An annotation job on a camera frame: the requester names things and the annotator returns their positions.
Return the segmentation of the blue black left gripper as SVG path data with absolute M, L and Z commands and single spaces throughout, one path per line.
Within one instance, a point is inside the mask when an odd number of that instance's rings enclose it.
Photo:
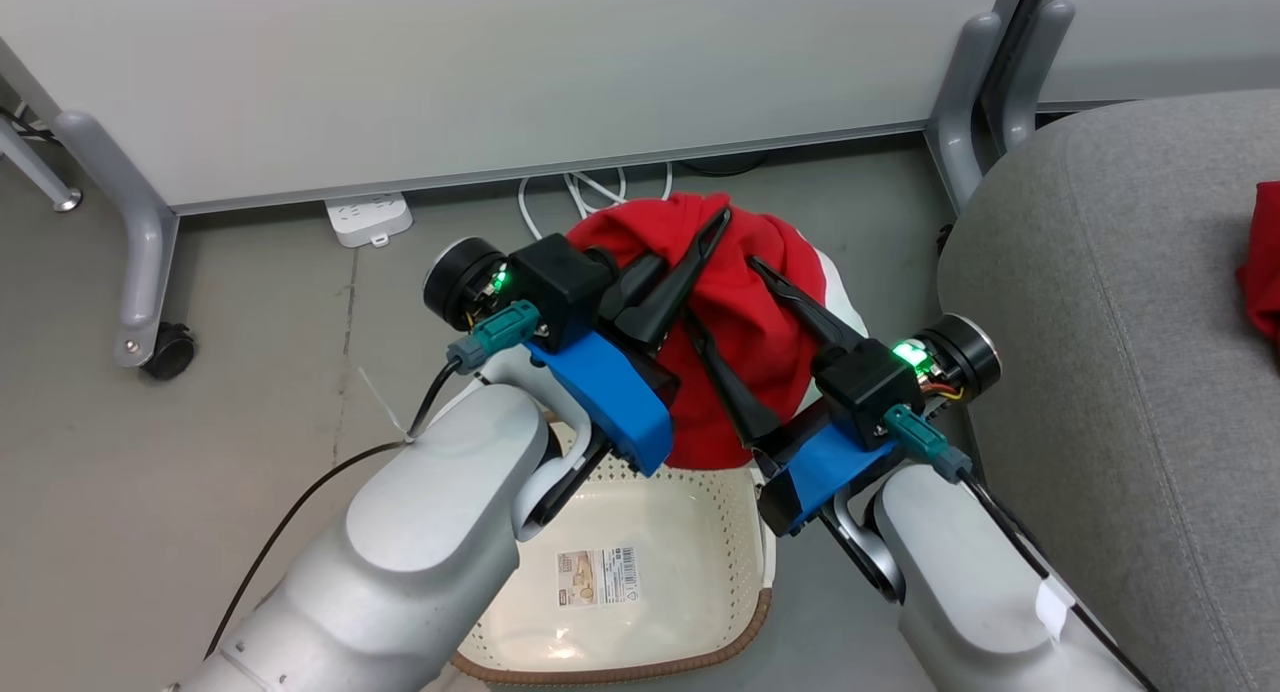
M 445 354 L 454 374 L 490 382 L 507 374 L 561 420 L 584 417 L 634 472 L 650 477 L 675 446 L 669 404 L 678 388 L 650 356 L 731 221 L 732 210 L 719 208 L 672 269 L 653 251 L 621 265 L 609 249 L 576 249 L 564 237 L 512 253 L 462 238 L 431 263 L 422 301 L 461 333 Z M 627 306 L 618 313 L 620 304 Z

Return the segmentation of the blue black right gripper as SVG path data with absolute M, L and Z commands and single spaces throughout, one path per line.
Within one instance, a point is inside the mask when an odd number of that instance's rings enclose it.
M 900 460 L 919 460 L 957 484 L 970 469 L 932 423 L 950 402 L 969 402 L 1002 374 L 989 336 L 969 318 L 945 313 L 896 344 L 856 333 L 794 281 L 749 256 L 774 301 L 799 320 L 818 345 L 812 379 L 819 397 L 783 423 L 721 356 L 695 313 L 684 327 L 741 446 L 774 463 L 759 498 L 762 518 L 777 533 L 796 533 L 837 492 L 858 492 Z

